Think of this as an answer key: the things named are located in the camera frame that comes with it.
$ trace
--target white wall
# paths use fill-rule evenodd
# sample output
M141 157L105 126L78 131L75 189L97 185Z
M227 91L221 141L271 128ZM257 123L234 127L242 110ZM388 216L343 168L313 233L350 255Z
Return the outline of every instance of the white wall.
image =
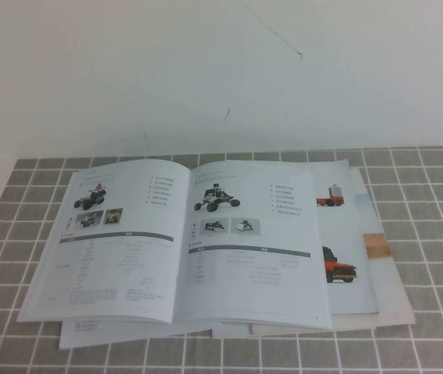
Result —
M0 0L0 157L408 144L443 1Z

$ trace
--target open booklet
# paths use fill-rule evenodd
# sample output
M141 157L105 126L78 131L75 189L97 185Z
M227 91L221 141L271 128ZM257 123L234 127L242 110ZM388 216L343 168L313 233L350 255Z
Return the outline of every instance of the open booklet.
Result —
M309 172L245 161L75 173L18 320L328 329L317 210L340 209L336 189L317 208Z

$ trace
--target table surface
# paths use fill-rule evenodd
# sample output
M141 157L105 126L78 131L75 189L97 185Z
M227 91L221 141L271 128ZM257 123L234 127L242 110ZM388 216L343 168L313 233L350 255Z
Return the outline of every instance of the table surface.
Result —
M0 373L443 372L443 147L149 157L190 168L348 158L379 212L415 325L240 340L213 340L206 331L59 351L60 323L15 322L71 173L139 158L17 161L0 199Z

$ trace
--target orange vehicle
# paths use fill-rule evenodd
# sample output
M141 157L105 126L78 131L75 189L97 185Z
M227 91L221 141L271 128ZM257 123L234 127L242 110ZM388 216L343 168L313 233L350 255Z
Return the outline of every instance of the orange vehicle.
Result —
M321 206L341 206L344 204L343 191L338 185L329 187L329 196L324 199L316 199L316 204Z
M349 263L338 263L337 257L333 255L329 247L323 247L323 258L325 259L327 283L332 283L334 279L351 283L357 277L356 267Z

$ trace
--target stack of booklets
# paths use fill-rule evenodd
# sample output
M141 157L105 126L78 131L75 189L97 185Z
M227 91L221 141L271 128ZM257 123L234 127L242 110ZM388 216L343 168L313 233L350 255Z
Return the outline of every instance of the stack of booklets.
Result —
M20 322L60 348L212 330L213 338L414 323L347 161L160 160L75 173Z

